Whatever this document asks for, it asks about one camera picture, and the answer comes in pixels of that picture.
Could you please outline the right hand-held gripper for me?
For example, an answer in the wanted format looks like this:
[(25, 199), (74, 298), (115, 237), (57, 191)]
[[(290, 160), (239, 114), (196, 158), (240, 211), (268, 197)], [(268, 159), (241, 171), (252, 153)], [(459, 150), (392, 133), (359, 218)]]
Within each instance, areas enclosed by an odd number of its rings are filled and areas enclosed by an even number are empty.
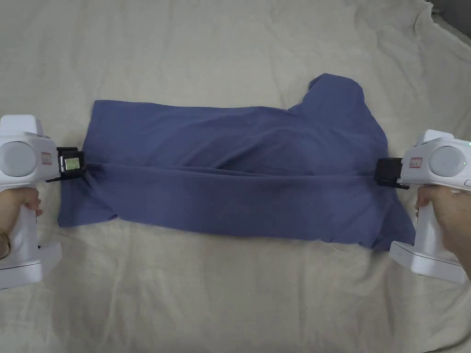
[[(448, 187), (455, 193), (471, 190), (471, 147), (450, 133), (427, 130), (401, 158), (378, 159), (375, 182), (380, 187), (409, 189), (423, 185)], [(394, 241), (390, 257), (413, 273), (464, 284), (460, 262), (442, 244), (442, 231), (432, 204), (419, 209), (414, 244)]]

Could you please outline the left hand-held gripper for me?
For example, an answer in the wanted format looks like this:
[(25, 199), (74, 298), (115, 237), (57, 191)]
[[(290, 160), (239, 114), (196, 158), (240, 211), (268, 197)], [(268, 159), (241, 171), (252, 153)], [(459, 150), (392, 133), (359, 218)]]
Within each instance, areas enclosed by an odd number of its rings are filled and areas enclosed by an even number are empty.
[[(36, 188), (56, 177), (81, 178), (85, 153), (76, 147), (58, 148), (32, 115), (5, 115), (0, 121), (0, 189)], [(10, 253), (0, 261), (1, 289), (41, 282), (61, 261), (58, 242), (39, 243), (33, 210), (20, 208), (10, 235)]]

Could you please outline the person's right hand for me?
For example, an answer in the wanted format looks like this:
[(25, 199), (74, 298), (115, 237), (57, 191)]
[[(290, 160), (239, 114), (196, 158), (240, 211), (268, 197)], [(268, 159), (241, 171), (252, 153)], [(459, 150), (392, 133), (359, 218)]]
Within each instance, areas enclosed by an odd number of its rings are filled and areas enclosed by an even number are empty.
[(429, 203), (441, 229), (444, 247), (457, 257), (470, 252), (471, 196), (453, 193), (448, 187), (420, 187), (416, 208)]

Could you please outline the person's left hand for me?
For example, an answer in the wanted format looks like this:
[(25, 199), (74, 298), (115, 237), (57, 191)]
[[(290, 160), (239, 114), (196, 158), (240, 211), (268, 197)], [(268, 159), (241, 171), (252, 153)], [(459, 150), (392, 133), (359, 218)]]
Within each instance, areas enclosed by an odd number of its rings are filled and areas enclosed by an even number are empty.
[(36, 216), (42, 214), (39, 192), (35, 188), (10, 188), (0, 193), (0, 230), (9, 235), (19, 218), (20, 210), (25, 207), (34, 211)]

